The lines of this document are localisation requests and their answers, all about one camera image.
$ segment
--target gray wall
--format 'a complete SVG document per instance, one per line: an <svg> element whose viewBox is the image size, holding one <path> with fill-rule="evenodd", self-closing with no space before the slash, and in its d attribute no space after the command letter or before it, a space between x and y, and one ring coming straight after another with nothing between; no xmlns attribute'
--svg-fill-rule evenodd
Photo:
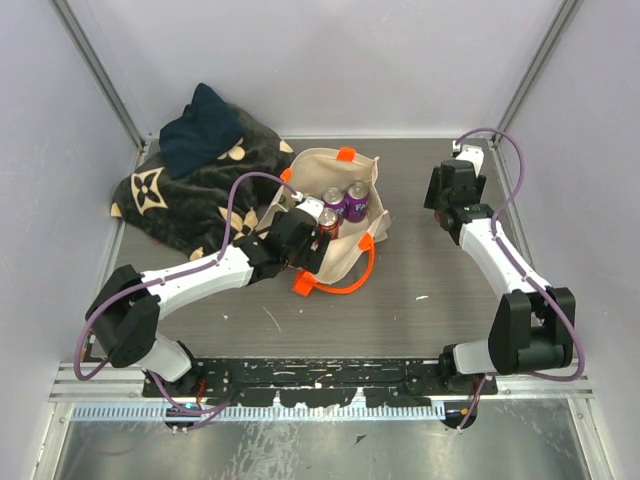
<svg viewBox="0 0 640 480"><path fill-rule="evenodd" d="M20 480L42 439L135 159L49 3L0 2L0 478Z"/></svg>
<svg viewBox="0 0 640 480"><path fill-rule="evenodd" d="M589 376L626 478L640 477L639 24L637 0L584 2L510 130L528 156L525 231L539 271L577 296Z"/></svg>
<svg viewBox="0 0 640 480"><path fill-rule="evenodd" d="M560 0L68 0L142 132L199 81L282 135L496 124Z"/></svg>

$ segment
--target bag handle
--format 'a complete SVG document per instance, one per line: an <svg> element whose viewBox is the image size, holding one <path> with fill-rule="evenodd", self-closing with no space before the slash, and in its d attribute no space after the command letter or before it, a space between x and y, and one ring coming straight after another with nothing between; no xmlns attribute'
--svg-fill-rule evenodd
<svg viewBox="0 0 640 480"><path fill-rule="evenodd" d="M373 242L373 237L369 233L365 233L360 239L358 243L358 247L363 252L369 252L369 262L367 264L367 269L365 270L362 277L360 277L356 282L349 285L348 287L330 287L329 285L323 285L322 283L318 283L315 277L306 271L298 272L296 275L296 279L293 282L293 291L306 297L311 293L311 290L315 287L318 290L327 293L335 293L338 295L348 295L350 293L355 292L359 289L365 282L369 279L371 272L373 271L373 265L376 260L376 247Z"/></svg>

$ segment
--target wooden table surface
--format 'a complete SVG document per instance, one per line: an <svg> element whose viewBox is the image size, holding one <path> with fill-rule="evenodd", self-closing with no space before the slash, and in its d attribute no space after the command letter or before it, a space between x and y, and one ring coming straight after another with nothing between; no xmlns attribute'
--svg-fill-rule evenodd
<svg viewBox="0 0 640 480"><path fill-rule="evenodd" d="M188 305L165 319L160 332L182 340L196 356L279 357L433 357L445 345L488 335L497 299L471 258L422 207L432 168L450 156L450 140L289 143L296 152L346 145L380 156L377 186L393 225L389 238L377 244L369 281L351 295L314 291L304 298L291 291L294 271L289 270ZM496 208L503 195L487 154L483 173L488 177L483 201ZM144 271L186 260L127 227L117 265L131 263ZM359 278L365 267L363 257L344 282Z"/></svg>

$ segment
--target black blanket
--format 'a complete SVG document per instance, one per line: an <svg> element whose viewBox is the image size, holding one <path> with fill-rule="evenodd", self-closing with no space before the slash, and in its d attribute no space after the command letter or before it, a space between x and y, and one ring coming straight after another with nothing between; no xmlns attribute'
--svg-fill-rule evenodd
<svg viewBox="0 0 640 480"><path fill-rule="evenodd" d="M191 259L218 251L233 182L246 172L278 176L295 157L277 133L241 108L228 105L245 130L234 147L177 180L171 179L162 151L151 156L117 187L112 214ZM278 184L268 179L243 181L234 202L233 238L256 227L257 207L267 205L277 189Z"/></svg>

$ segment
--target navy cloth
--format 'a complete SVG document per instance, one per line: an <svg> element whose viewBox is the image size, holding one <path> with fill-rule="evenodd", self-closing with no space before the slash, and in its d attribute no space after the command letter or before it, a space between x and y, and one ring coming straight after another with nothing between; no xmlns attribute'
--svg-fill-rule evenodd
<svg viewBox="0 0 640 480"><path fill-rule="evenodd" d="M211 87L200 83L183 115L160 130L160 152L172 180L228 152L245 130Z"/></svg>

